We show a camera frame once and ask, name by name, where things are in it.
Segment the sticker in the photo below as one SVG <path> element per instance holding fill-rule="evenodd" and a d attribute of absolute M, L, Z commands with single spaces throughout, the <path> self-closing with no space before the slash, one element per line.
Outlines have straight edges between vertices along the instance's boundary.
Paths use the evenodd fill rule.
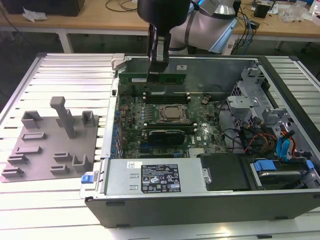
<path fill-rule="evenodd" d="M 177 65 L 176 69 L 185 71 L 185 70 L 187 70 L 187 65 Z"/>
<path fill-rule="evenodd" d="M 200 3 L 200 7 L 211 15 L 215 13 L 219 5 L 220 5 L 219 0 L 204 0 L 204 1 L 201 1 Z"/>
<path fill-rule="evenodd" d="M 146 78 L 132 78 L 131 82 L 132 83 L 146 83 L 147 79 Z"/>
<path fill-rule="evenodd" d="M 178 164 L 141 165 L 144 194 L 181 192 Z"/>
<path fill-rule="evenodd" d="M 127 169 L 140 169 L 142 165 L 142 161 L 128 161 L 126 168 Z"/>

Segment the wooden table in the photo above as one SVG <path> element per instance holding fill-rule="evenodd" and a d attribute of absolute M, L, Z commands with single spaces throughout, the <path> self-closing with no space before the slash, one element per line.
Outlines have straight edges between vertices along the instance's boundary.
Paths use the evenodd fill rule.
<path fill-rule="evenodd" d="M 253 11 L 245 8 L 251 0 L 243 0 L 243 11 L 250 20 L 260 23 L 254 36 L 257 40 L 320 42 L 320 26 L 304 20 L 301 22 L 281 21 L 278 15 L 267 15 L 266 18 L 253 17 Z M 72 53 L 73 48 L 68 34 L 104 34 L 104 35 L 137 35 L 148 34 L 148 24 L 139 18 L 136 12 L 114 12 L 105 7 L 106 0 L 85 0 L 84 8 L 77 17 L 49 15 L 48 20 L 31 22 L 22 15 L 7 14 L 8 19 L 21 32 L 57 33 L 65 53 Z M 136 7 L 135 3 L 126 5 Z M 111 2 L 109 7 L 121 8 Z M 15 31 L 0 13 L 0 31 Z M 240 23 L 230 38 L 233 42 L 244 32 Z"/>

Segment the blue cable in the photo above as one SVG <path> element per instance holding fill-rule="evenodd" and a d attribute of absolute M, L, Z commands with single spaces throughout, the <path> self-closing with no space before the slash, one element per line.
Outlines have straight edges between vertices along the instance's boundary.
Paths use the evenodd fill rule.
<path fill-rule="evenodd" d="M 252 28 L 251 28 L 250 21 L 249 21 L 249 19 L 248 19 L 247 17 L 244 18 L 244 17 L 238 16 L 237 18 L 242 19 L 242 20 L 245 20 L 246 23 L 247 23 L 247 25 L 249 26 L 248 40 L 246 40 L 246 44 L 245 44 L 244 50 L 243 50 L 243 52 L 242 52 L 242 54 L 241 54 L 241 55 L 243 55 L 243 54 L 245 54 L 246 50 L 247 50 L 248 47 L 249 47 L 249 44 L 250 44 L 250 42 L 251 42 L 251 34 L 253 33 L 253 30 L 252 30 Z"/>

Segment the motherboard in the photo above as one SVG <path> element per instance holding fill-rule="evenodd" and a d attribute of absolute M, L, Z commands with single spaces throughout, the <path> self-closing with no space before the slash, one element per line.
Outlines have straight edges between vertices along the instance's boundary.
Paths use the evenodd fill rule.
<path fill-rule="evenodd" d="M 217 126 L 218 101 L 191 95 L 187 104 L 146 104 L 142 97 L 118 99 L 122 158 L 193 158 L 225 153 Z"/>

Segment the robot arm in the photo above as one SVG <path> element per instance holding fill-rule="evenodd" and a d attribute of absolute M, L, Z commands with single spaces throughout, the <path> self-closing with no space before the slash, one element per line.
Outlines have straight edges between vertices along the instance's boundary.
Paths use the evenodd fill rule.
<path fill-rule="evenodd" d="M 187 46 L 221 53 L 227 44 L 237 24 L 234 0 L 220 0 L 213 10 L 206 5 L 209 0 L 197 2 L 184 24 L 171 30 L 170 54 L 188 54 Z"/>
<path fill-rule="evenodd" d="M 182 25 L 188 15 L 191 0 L 138 0 L 140 18 L 150 24 L 148 36 L 148 80 L 153 82 L 169 64 L 170 31 Z"/>

